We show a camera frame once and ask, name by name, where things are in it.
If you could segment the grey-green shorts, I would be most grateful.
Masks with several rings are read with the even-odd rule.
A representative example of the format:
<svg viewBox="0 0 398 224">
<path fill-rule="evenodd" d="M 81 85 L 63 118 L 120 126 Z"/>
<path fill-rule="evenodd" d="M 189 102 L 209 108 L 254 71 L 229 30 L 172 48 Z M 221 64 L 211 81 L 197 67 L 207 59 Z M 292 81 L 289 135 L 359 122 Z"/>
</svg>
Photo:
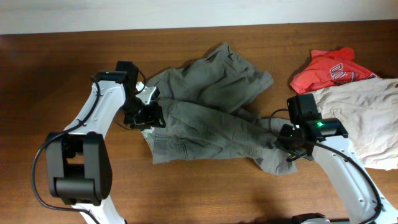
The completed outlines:
<svg viewBox="0 0 398 224">
<path fill-rule="evenodd" d="M 276 148 L 276 134 L 286 123 L 260 118 L 246 106 L 274 80 L 267 71 L 233 52 L 226 43 L 183 68 L 170 68 L 148 82 L 166 126 L 143 132 L 156 164 L 174 160 L 251 158 L 264 171 L 297 171 L 287 153 Z"/>
</svg>

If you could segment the beige shorts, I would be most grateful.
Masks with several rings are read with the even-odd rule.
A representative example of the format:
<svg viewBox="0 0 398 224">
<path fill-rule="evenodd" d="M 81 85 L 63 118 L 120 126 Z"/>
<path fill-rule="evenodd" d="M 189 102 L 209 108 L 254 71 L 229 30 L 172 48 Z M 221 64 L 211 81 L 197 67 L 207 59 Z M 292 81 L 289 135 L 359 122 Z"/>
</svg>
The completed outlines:
<svg viewBox="0 0 398 224">
<path fill-rule="evenodd" d="M 372 78 L 313 91 L 324 118 L 346 128 L 366 168 L 397 169 L 397 79 Z"/>
</svg>

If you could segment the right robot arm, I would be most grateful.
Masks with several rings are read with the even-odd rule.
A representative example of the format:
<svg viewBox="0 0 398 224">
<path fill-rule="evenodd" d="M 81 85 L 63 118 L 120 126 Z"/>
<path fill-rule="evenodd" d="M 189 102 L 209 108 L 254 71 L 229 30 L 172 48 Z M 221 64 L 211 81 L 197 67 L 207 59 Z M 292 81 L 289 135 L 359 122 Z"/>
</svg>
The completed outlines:
<svg viewBox="0 0 398 224">
<path fill-rule="evenodd" d="M 324 119 L 312 94 L 289 98 L 285 111 L 290 124 L 276 134 L 276 147 L 289 154 L 287 162 L 304 158 L 323 169 L 347 211 L 345 223 L 397 223 L 397 209 L 360 164 L 341 121 Z"/>
</svg>

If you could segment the red t-shirt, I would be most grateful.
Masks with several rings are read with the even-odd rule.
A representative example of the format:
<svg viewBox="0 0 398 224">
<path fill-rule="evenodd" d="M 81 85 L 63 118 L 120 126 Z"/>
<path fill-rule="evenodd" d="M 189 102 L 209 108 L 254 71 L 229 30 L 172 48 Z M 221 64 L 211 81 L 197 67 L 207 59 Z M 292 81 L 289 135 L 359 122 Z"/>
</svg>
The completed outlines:
<svg viewBox="0 0 398 224">
<path fill-rule="evenodd" d="M 308 66 L 290 82 L 293 90 L 300 95 L 379 76 L 354 62 L 355 52 L 351 47 L 331 51 L 311 50 L 310 56 Z"/>
</svg>

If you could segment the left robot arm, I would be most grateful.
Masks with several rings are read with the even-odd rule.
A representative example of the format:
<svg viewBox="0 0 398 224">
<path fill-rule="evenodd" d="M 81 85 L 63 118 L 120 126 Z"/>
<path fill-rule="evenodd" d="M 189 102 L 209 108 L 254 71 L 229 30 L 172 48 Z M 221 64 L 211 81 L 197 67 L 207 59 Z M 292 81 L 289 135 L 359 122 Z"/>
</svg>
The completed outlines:
<svg viewBox="0 0 398 224">
<path fill-rule="evenodd" d="M 125 223 L 111 199 L 113 172 L 105 137 L 117 112 L 128 129 L 166 126 L 156 102 L 159 89 L 138 81 L 142 73 L 129 61 L 92 78 L 91 93 L 76 118 L 61 132 L 50 133 L 45 153 L 50 194 L 64 211 L 80 213 L 87 223 Z"/>
</svg>

